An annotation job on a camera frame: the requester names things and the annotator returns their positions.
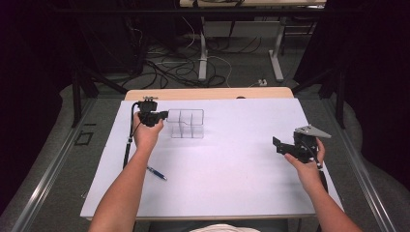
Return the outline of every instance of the finger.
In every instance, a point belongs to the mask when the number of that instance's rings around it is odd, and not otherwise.
[[[286,160],[292,164],[296,169],[298,169],[300,167],[300,165],[303,165],[298,159],[294,158],[292,155],[286,153],[284,155],[284,157],[286,158]]]
[[[326,149],[325,149],[325,146],[323,145],[322,141],[320,141],[320,139],[317,138],[317,137],[316,137],[316,143],[317,143],[317,147],[319,148],[319,151],[317,152],[317,159],[319,160],[319,162],[321,164],[323,164]]]
[[[133,123],[138,125],[141,121],[139,120],[139,111],[133,113]]]

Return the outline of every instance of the wire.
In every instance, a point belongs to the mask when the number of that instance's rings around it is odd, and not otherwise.
[[[210,59],[210,58],[217,58],[217,59],[220,59],[221,61],[225,62],[226,64],[228,64],[228,66],[229,66],[229,74],[228,74],[228,76],[226,77],[226,85],[227,85],[229,88],[231,88],[230,85],[229,85],[229,83],[228,83],[229,76],[230,76],[231,73],[232,73],[232,66],[231,66],[231,64],[230,64],[228,61],[226,61],[226,60],[224,60],[224,59],[222,59],[222,58],[220,58],[220,57],[218,57],[218,56],[208,56],[208,59]]]

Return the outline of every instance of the wooden table edge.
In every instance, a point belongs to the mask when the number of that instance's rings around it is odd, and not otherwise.
[[[292,91],[287,87],[261,87],[129,90],[125,101],[142,101],[144,97],[156,97],[159,101],[294,98]]]

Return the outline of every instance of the white desk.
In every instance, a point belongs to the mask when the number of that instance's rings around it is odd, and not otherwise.
[[[260,91],[263,95],[275,89]],[[230,91],[216,90],[203,92]],[[246,96],[247,90],[233,91],[242,91],[244,94],[239,96]],[[184,94],[195,92],[180,91],[182,98],[189,98]],[[84,218],[92,218],[103,194],[122,170],[134,102],[121,103],[80,214]],[[293,143],[294,129],[308,124],[297,99],[159,100],[158,104],[158,111],[170,108],[203,109],[204,138],[171,138],[170,128],[165,122],[149,165],[164,174],[168,181],[147,173],[136,219],[314,216],[296,170],[276,153],[276,147],[272,144],[272,136],[282,142]],[[330,195],[341,207],[326,166],[325,174]]]
[[[180,0],[180,6],[192,8],[193,0]],[[317,6],[324,5],[326,0],[245,0],[241,7],[294,7],[294,6]],[[233,7],[233,3],[212,3],[198,0],[200,8]],[[264,37],[276,38],[275,47],[269,50],[275,78],[278,82],[283,81],[283,75],[278,61],[280,42],[285,27],[285,17],[280,21],[237,21],[231,37]],[[229,37],[229,21],[205,21],[202,17],[204,32],[201,34],[201,59],[199,66],[199,80],[206,78],[208,50],[205,40],[207,37]]]

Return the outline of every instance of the forearm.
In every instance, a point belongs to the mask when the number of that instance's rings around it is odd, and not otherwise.
[[[132,231],[150,154],[150,150],[135,152],[102,198],[90,231]]]
[[[362,231],[323,188],[311,190],[308,195],[324,232]]]

